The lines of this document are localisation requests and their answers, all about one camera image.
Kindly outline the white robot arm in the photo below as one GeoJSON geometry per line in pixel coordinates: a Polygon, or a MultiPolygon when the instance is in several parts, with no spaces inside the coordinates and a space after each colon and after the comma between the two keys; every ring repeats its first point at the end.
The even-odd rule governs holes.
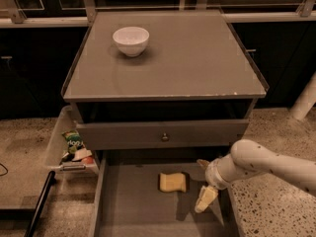
{"type": "Polygon", "coordinates": [[[196,213],[204,212],[217,198],[218,192],[233,182],[270,173],[289,184],[316,196],[316,162],[274,153],[249,139],[236,141],[229,153],[208,162],[198,159],[207,182],[202,186],[195,206],[196,213]]]}

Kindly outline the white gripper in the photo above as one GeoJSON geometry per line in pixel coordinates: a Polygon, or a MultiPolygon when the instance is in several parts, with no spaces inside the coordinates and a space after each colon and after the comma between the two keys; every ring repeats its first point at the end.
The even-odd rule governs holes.
{"type": "Polygon", "coordinates": [[[217,158],[211,162],[197,159],[199,166],[205,171],[205,180],[209,186],[202,186],[195,205],[195,212],[204,212],[217,198],[218,190],[227,189],[230,184],[223,178],[222,174],[228,167],[224,158],[217,158]]]}

